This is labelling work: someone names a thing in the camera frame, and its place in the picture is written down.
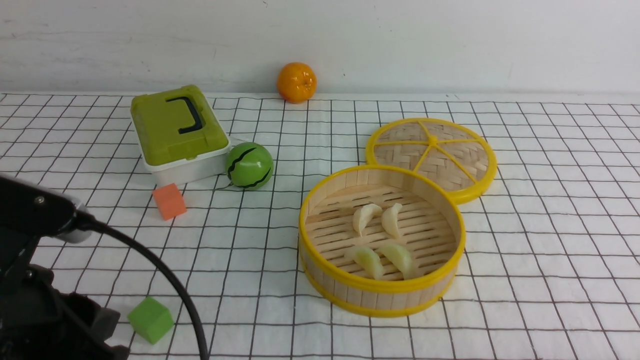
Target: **watermelon stripe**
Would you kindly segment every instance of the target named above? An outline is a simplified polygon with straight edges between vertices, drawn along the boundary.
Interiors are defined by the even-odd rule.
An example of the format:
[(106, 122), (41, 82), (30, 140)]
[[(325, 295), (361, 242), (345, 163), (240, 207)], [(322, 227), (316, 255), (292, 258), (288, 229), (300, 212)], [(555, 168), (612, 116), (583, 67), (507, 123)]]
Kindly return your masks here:
[(236, 164), (239, 163), (240, 161), (242, 161), (243, 157), (245, 157), (248, 153), (254, 151), (255, 149), (257, 149), (257, 148), (256, 147), (252, 147), (251, 149), (245, 150), (242, 154), (240, 154), (240, 156), (238, 156), (237, 159), (235, 159), (231, 163), (231, 166), (227, 169), (227, 177), (229, 178), (229, 180), (231, 180), (231, 171), (236, 169)]
[(267, 176), (269, 176), (269, 173), (270, 173), (270, 172), (271, 172), (271, 168), (269, 168), (269, 170), (267, 170), (267, 172), (265, 172), (265, 173), (264, 173), (264, 176), (262, 177), (262, 179), (260, 179), (260, 180), (256, 181), (256, 182), (255, 182), (255, 183), (253, 183), (253, 184), (249, 184), (249, 185), (242, 185), (242, 186), (238, 186), (238, 187), (239, 187), (239, 188), (242, 188), (242, 189), (253, 188), (254, 186), (256, 186), (256, 185), (258, 185), (259, 183), (263, 182), (263, 181), (267, 178)]

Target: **bamboo steamer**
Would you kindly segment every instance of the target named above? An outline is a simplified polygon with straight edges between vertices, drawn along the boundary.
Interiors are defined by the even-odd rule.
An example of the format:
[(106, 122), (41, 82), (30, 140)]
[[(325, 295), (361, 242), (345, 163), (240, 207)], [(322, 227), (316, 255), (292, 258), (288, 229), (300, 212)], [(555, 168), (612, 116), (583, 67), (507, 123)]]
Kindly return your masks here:
[[(383, 230), (374, 217), (362, 237), (351, 222), (357, 208), (375, 203), (399, 212), (400, 240)], [(347, 168), (322, 180), (300, 209), (300, 257), (313, 287), (347, 311), (366, 316), (394, 317), (417, 313), (434, 304), (454, 278), (465, 248), (462, 215), (448, 194), (415, 172), (384, 165)], [(385, 275), (371, 279), (344, 257), (354, 245), (376, 250), (392, 241), (412, 253), (421, 276), (403, 280), (400, 271), (382, 257)]]
[(451, 121), (411, 118), (379, 128), (367, 142), (368, 164), (411, 170), (432, 180), (457, 204), (480, 197), (497, 173), (489, 144)]

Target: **yellow spoke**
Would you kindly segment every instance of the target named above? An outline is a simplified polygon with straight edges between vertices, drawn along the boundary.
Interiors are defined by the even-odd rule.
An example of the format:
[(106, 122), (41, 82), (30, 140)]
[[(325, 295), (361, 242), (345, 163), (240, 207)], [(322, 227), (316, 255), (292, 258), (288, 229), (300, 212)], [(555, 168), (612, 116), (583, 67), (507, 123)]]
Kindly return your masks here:
[(424, 160), (427, 158), (427, 152), (429, 152), (429, 150), (431, 150), (432, 147), (433, 146), (431, 145), (427, 146), (427, 149), (424, 151), (424, 154), (422, 154), (422, 156), (420, 157), (420, 160), (418, 160), (418, 163), (415, 164), (415, 167), (413, 168), (413, 172), (418, 171), (418, 169), (420, 168), (420, 165), (422, 165)]
[(376, 142), (374, 144), (374, 146), (380, 146), (380, 145), (403, 145), (403, 144), (429, 145), (429, 142), (422, 142), (422, 141), (415, 141), (415, 140), (401, 140), (401, 141), (397, 141), (397, 142)]
[(427, 127), (422, 123), (422, 121), (418, 121), (418, 124), (420, 124), (420, 127), (422, 128), (422, 130), (424, 130), (424, 134), (427, 136), (427, 139), (429, 138), (429, 130), (427, 130)]
[(440, 151), (441, 153), (445, 154), (449, 159), (451, 159), (451, 161), (453, 161), (453, 163), (456, 164), (460, 168), (460, 170), (462, 170), (462, 172), (465, 173), (466, 176), (469, 176), (469, 179), (471, 179), (471, 181), (473, 181), (474, 183), (477, 183), (477, 180), (469, 173), (469, 171), (467, 171), (465, 169), (464, 166), (462, 166), (462, 164), (458, 160), (456, 160), (453, 157), (453, 155), (451, 155), (448, 152), (444, 151), (443, 148), (441, 148), (441, 147), (439, 147), (437, 145), (435, 145), (434, 147), (436, 148), (436, 150)]
[(440, 140), (438, 143), (451, 143), (451, 142), (477, 142), (476, 139), (452, 139), (452, 140)]

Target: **grid tablecloth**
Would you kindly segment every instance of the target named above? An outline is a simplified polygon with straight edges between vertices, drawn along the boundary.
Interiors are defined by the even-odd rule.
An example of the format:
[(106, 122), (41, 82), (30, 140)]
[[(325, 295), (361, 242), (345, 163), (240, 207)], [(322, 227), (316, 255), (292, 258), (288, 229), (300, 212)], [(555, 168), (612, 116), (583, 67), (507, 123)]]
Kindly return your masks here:
[[(259, 191), (226, 176), (181, 186), (188, 212), (165, 222), (129, 117), (131, 96), (0, 94), (0, 171), (79, 197), (148, 246), (186, 285), (213, 358), (640, 359), (640, 106), (611, 98), (210, 95), (235, 142), (275, 159)], [(297, 215), (324, 176), (364, 162), (369, 135), (408, 117), (485, 137), (499, 173), (461, 206), (467, 251), (444, 299), (417, 315), (352, 315), (300, 271)], [(186, 310), (157, 270), (106, 236), (43, 239), (33, 262), (54, 286), (122, 313), (110, 345), (130, 359), (196, 359)], [(145, 296), (177, 325), (156, 345), (126, 314)]]

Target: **orange cube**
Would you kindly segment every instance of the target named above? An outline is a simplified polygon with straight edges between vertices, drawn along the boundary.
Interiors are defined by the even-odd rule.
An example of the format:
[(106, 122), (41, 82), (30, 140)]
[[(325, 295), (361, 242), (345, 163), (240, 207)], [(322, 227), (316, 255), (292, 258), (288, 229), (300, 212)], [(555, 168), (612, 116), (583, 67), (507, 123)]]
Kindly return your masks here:
[(153, 191), (156, 206), (165, 220), (175, 218), (187, 212), (184, 199), (176, 184), (169, 184)]

